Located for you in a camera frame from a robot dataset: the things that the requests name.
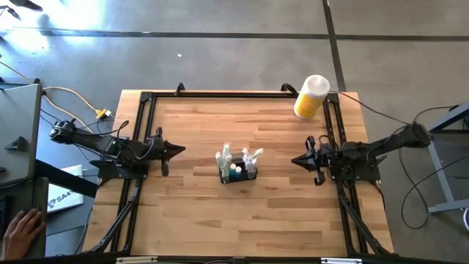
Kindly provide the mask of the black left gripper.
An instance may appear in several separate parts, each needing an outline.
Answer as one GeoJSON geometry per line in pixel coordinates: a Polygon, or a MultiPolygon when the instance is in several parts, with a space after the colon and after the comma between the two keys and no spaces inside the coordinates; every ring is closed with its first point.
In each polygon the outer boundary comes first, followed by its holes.
{"type": "Polygon", "coordinates": [[[163,138],[163,129],[158,127],[156,134],[148,138],[151,143],[148,148],[146,159],[159,160],[161,162],[161,171],[164,177],[169,175],[169,160],[180,154],[185,147],[172,144],[163,138]]]}

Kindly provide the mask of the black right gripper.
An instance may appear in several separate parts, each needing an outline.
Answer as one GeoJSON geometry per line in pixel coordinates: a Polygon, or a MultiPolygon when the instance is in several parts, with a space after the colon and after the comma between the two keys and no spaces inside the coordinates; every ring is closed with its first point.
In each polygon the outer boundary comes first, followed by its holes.
{"type": "Polygon", "coordinates": [[[293,158],[293,164],[303,167],[310,172],[316,172],[314,184],[321,186],[325,182],[325,173],[321,168],[326,168],[329,165],[328,154],[320,147],[319,150],[315,149],[315,139],[309,136],[306,140],[307,153],[293,158]]]}

